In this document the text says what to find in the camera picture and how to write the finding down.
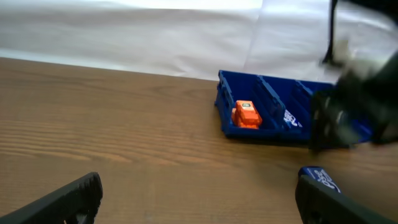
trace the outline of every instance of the orange object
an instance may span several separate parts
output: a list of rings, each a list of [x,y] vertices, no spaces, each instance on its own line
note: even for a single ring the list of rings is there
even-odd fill
[[[232,121],[240,128],[258,129],[262,123],[260,114],[251,101],[238,100],[232,110]]]

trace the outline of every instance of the wooden table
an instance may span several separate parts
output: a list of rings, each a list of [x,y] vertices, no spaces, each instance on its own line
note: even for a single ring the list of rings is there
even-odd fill
[[[99,172],[96,223],[301,223],[297,171],[398,221],[398,149],[226,139],[216,82],[0,58],[0,215]]]

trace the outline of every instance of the white fabric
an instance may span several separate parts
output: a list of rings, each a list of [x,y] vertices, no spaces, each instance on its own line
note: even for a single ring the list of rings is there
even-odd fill
[[[219,69],[334,82],[329,0],[0,0],[0,57],[217,80]],[[337,37],[398,49],[384,16],[339,4]]]

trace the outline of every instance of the wood grain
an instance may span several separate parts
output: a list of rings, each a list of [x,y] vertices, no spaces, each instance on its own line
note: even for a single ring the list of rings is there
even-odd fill
[[[313,158],[226,139],[215,96],[211,81],[0,58],[0,215],[97,171],[96,223],[301,223],[297,171],[320,165],[398,221],[395,145]]]

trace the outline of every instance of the blue plastic tray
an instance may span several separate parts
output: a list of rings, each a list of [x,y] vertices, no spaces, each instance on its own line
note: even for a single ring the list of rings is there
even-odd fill
[[[313,92],[333,88],[329,83],[298,81],[220,70],[215,105],[221,129],[227,137],[308,141],[311,131],[310,100]],[[231,120],[237,100],[250,100],[258,110],[259,129],[239,128]],[[285,110],[302,125],[292,128],[284,120]]]

